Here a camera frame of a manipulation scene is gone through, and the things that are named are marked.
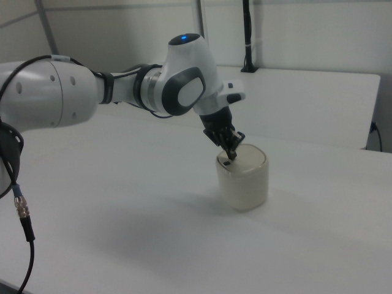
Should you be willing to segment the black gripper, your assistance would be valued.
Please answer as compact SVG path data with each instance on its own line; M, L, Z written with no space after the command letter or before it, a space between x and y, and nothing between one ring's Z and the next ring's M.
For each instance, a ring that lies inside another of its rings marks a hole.
M229 107L210 114L201 115L204 134L216 145L225 150L227 157L234 160L237 157L236 149L244 140L245 135L236 131L232 124L232 113Z

